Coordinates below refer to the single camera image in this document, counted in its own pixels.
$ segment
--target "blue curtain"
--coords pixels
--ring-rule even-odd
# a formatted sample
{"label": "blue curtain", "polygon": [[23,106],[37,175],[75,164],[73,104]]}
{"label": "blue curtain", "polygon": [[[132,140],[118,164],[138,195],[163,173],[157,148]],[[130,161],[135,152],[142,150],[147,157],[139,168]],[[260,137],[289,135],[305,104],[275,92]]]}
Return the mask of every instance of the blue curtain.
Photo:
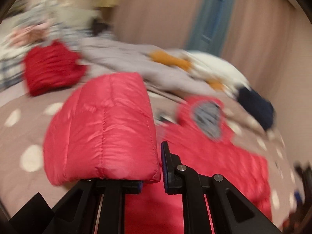
{"label": "blue curtain", "polygon": [[227,34],[233,3],[234,0],[204,0],[186,49],[219,56]]}

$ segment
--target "pillow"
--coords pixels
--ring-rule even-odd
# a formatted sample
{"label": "pillow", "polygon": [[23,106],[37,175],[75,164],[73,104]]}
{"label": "pillow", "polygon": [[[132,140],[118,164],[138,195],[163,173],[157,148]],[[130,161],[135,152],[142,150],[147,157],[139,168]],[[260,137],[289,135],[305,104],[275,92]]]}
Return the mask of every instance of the pillow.
{"label": "pillow", "polygon": [[160,181],[156,131],[138,73],[94,78],[53,117],[43,144],[53,185],[79,179]]}
{"label": "pillow", "polygon": [[100,17],[100,11],[85,10],[74,7],[56,6],[56,16],[59,22],[76,30],[90,29],[92,18]]}

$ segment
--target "metal screw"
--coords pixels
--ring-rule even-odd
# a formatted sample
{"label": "metal screw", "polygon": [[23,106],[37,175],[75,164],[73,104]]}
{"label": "metal screw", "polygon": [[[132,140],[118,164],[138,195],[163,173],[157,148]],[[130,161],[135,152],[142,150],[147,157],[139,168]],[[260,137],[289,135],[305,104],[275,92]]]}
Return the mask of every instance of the metal screw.
{"label": "metal screw", "polygon": [[183,165],[183,164],[181,164],[181,165],[178,165],[177,166],[177,169],[179,170],[179,171],[185,171],[186,170],[186,166],[185,165]]}
{"label": "metal screw", "polygon": [[223,180],[223,176],[220,175],[220,174],[216,174],[214,177],[213,177],[216,181],[222,181]]}

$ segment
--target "navy blue cloth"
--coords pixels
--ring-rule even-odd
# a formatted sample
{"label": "navy blue cloth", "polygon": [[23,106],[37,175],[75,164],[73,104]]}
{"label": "navy blue cloth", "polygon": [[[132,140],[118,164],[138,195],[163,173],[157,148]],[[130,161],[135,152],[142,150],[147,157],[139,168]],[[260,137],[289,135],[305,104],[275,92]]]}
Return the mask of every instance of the navy blue cloth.
{"label": "navy blue cloth", "polygon": [[271,102],[265,100],[256,91],[246,87],[240,88],[237,101],[265,131],[273,126],[275,110]]}

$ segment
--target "red fabric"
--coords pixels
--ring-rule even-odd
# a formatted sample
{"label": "red fabric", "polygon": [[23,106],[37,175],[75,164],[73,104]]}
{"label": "red fabric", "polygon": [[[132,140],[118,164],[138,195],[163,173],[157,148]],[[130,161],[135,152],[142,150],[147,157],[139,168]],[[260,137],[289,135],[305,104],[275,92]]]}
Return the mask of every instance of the red fabric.
{"label": "red fabric", "polygon": [[[178,125],[166,128],[164,141],[171,153],[180,156],[198,173],[212,176],[224,175],[259,210],[272,219],[270,186],[265,158],[251,154],[231,143],[232,130],[221,119],[222,135],[218,141],[209,139],[193,121],[192,110],[202,102],[222,102],[209,97],[194,96],[180,106]],[[181,195],[166,195],[163,181],[145,184],[140,195],[127,195],[125,208],[128,234],[183,234],[183,208]]]}
{"label": "red fabric", "polygon": [[138,73],[94,78],[53,117],[43,144],[53,185],[89,179],[160,181],[149,97]]}
{"label": "red fabric", "polygon": [[24,58],[24,77],[32,96],[59,88],[72,86],[86,72],[78,65],[79,54],[69,51],[63,43],[54,41],[47,47],[34,47]]}

